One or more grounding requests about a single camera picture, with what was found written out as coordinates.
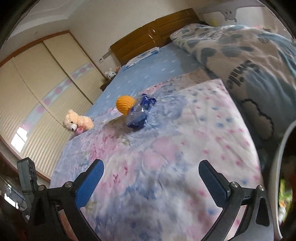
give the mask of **nightstand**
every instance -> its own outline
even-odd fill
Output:
[[[115,77],[116,77],[116,75],[113,76],[111,79],[107,80],[107,82],[104,83],[104,84],[100,87],[100,89],[101,89],[102,91],[104,91],[104,90],[107,88],[107,86],[112,82],[112,80],[113,80]]]

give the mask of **blue bed sheet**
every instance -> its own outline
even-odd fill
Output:
[[[200,67],[202,65],[194,57],[170,43],[160,48],[158,54],[143,59],[125,71],[120,70],[86,115],[96,116],[115,107],[119,96],[134,96],[152,85]]]

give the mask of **white stuffed bunny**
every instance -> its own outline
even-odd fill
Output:
[[[116,75],[116,73],[113,72],[112,69],[110,68],[109,72],[105,72],[105,75],[108,77],[108,79],[111,79]]]

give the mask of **ceiling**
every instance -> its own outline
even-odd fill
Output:
[[[44,23],[66,20],[86,0],[40,0],[17,25],[10,37]]]

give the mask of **pillow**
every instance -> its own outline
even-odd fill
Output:
[[[132,58],[129,62],[127,62],[127,64],[123,67],[124,68],[123,71],[128,69],[129,67],[139,63],[141,60],[143,60],[151,55],[157,54],[159,52],[160,52],[159,47],[154,47],[144,53],[139,54],[138,56]]]
[[[173,43],[221,78],[262,140],[280,140],[296,119],[296,49],[278,34],[247,26],[191,24]]]

